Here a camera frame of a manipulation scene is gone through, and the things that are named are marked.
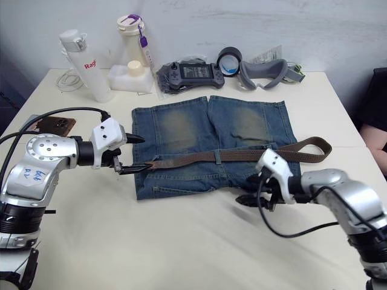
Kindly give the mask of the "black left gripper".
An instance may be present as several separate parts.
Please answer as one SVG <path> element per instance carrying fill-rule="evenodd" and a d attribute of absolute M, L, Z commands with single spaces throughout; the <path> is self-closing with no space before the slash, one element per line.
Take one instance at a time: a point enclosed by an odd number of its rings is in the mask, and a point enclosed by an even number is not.
<path fill-rule="evenodd" d="M 121 141 L 115 141 L 112 145 L 108 146 L 108 149 L 102 153 L 101 167 L 113 168 L 119 175 L 136 174 L 143 170 L 150 169 L 152 164 L 133 164 L 130 166 L 123 166 L 119 161 L 119 155 L 121 154 L 120 147 L 124 144 L 138 144 L 144 143 L 145 139 L 136 134 L 123 133 L 123 139 Z"/>

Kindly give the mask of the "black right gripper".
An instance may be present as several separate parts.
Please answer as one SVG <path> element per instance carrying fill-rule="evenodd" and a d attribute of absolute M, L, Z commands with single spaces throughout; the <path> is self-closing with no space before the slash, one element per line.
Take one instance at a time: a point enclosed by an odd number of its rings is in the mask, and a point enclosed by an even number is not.
<path fill-rule="evenodd" d="M 268 178 L 259 173 L 257 179 L 256 195 L 241 195 L 235 199 L 237 203 L 246 207 L 258 207 L 259 211 L 274 211 L 278 204 L 285 204 L 279 183 L 274 177 Z"/>

